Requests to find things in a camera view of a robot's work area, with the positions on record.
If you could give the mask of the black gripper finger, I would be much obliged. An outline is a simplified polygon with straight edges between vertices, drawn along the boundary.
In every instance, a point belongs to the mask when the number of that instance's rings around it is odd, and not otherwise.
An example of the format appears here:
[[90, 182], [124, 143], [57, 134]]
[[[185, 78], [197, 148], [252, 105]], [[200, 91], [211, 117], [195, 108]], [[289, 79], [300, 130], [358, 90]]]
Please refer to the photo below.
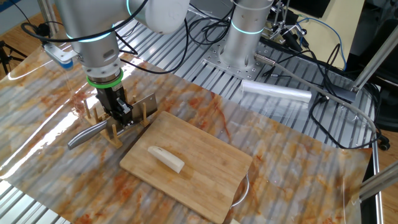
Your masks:
[[130, 126], [133, 123], [132, 106], [121, 98], [117, 98], [116, 102], [121, 124], [123, 126]]
[[109, 122], [119, 124], [119, 114], [116, 111], [105, 111], [104, 119]]

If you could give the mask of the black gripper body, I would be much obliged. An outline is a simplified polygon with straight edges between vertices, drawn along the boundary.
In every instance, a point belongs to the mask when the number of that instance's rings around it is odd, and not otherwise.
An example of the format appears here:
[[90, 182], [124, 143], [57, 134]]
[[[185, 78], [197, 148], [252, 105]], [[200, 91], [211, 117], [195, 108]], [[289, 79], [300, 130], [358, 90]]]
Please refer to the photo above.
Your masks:
[[126, 102], [124, 87], [122, 85], [116, 85], [109, 88], [97, 88], [96, 90], [96, 97], [99, 99], [104, 111], [118, 112], [116, 102], [117, 98], [121, 98]]

